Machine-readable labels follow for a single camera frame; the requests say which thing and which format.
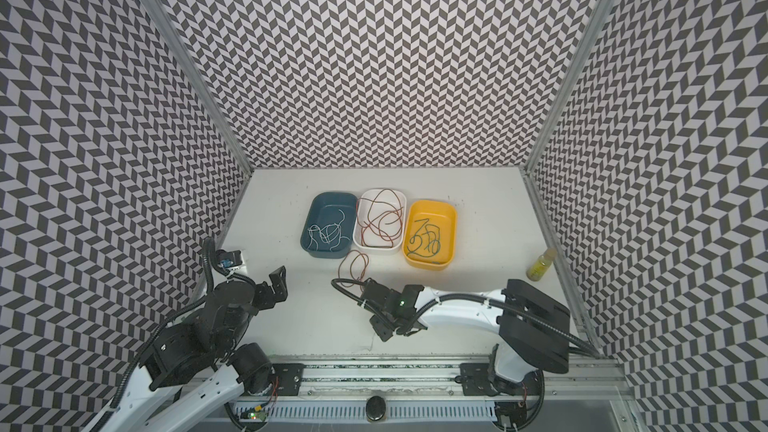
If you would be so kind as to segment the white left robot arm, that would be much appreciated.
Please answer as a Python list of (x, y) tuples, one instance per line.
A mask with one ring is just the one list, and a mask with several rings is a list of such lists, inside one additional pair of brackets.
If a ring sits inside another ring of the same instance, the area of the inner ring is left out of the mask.
[(261, 347), (242, 339), (253, 317), (287, 300), (287, 271), (257, 283), (224, 267), (226, 256), (214, 238), (203, 241), (204, 295), (155, 328), (86, 430), (188, 431), (218, 409), (239, 431), (266, 426), (280, 379)]

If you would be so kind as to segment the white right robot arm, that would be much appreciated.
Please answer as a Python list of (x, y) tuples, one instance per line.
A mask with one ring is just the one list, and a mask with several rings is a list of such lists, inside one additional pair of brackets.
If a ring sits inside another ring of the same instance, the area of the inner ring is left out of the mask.
[(462, 326), (499, 338), (489, 355), (487, 378), (476, 385), (486, 396), (529, 391), (543, 374), (566, 374), (570, 357), (600, 359), (591, 343), (570, 332), (568, 307), (520, 279), (483, 293), (449, 292), (418, 284), (397, 291), (371, 278), (335, 278), (332, 287), (371, 313), (370, 324), (383, 342), (438, 326)]

